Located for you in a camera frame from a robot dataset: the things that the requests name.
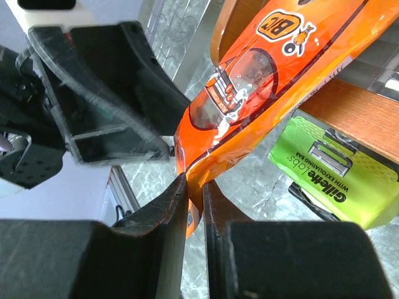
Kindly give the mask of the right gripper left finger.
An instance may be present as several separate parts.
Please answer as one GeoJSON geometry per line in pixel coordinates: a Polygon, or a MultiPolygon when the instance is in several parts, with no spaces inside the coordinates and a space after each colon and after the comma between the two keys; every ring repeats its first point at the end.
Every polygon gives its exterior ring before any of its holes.
{"type": "Polygon", "coordinates": [[[2,298],[179,298],[188,186],[179,175],[113,226],[1,221],[2,298]]]}

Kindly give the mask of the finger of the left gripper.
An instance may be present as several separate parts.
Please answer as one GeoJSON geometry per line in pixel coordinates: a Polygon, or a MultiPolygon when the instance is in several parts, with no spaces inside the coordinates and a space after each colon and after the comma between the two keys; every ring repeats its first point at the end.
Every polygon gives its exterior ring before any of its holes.
{"type": "Polygon", "coordinates": [[[158,63],[138,21],[76,27],[70,34],[97,78],[158,135],[174,135],[190,101],[158,63]]]}

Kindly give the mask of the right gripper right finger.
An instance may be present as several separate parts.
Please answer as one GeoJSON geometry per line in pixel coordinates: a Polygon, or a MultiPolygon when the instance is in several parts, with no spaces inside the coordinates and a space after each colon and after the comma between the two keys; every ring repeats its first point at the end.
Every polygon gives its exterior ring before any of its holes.
{"type": "Polygon", "coordinates": [[[203,187],[211,298],[391,298],[366,233],[351,222],[255,221],[215,181],[203,187]]]}

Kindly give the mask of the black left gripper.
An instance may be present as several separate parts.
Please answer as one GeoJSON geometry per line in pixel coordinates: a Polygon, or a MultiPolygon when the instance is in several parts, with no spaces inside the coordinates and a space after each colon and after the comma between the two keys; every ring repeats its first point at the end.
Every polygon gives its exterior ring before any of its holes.
{"type": "Polygon", "coordinates": [[[1,141],[10,144],[1,149],[2,180],[32,189],[54,177],[65,143],[79,164],[168,160],[168,145],[94,73],[71,36],[35,26],[27,37],[42,80],[28,49],[1,47],[1,141]]]}

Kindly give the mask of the black green razor box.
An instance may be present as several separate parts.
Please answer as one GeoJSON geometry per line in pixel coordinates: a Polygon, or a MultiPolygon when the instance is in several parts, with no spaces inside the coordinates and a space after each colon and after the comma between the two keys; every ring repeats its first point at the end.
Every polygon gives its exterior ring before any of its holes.
{"type": "Polygon", "coordinates": [[[367,230],[398,215],[398,163],[338,131],[291,118],[269,159],[292,179],[290,193],[323,220],[367,230]]]}

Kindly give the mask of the orange razor pack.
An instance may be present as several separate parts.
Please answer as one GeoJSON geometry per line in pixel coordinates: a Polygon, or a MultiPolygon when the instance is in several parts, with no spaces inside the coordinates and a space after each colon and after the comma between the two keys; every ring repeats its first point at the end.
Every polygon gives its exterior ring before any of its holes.
{"type": "Polygon", "coordinates": [[[187,234],[201,220],[203,186],[252,152],[397,18],[397,1],[266,3],[176,129],[176,168],[188,183],[187,234]]]}

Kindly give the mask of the orange wooden shelf rack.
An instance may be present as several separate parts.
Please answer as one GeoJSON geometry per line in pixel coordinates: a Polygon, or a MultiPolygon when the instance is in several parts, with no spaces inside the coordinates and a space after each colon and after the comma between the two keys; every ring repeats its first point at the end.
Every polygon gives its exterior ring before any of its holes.
{"type": "MultiPolygon", "coordinates": [[[[210,57],[218,65],[264,1],[225,1],[214,28],[210,57]]],[[[398,162],[398,102],[332,79],[300,106],[308,115],[383,157],[398,162]]]]}

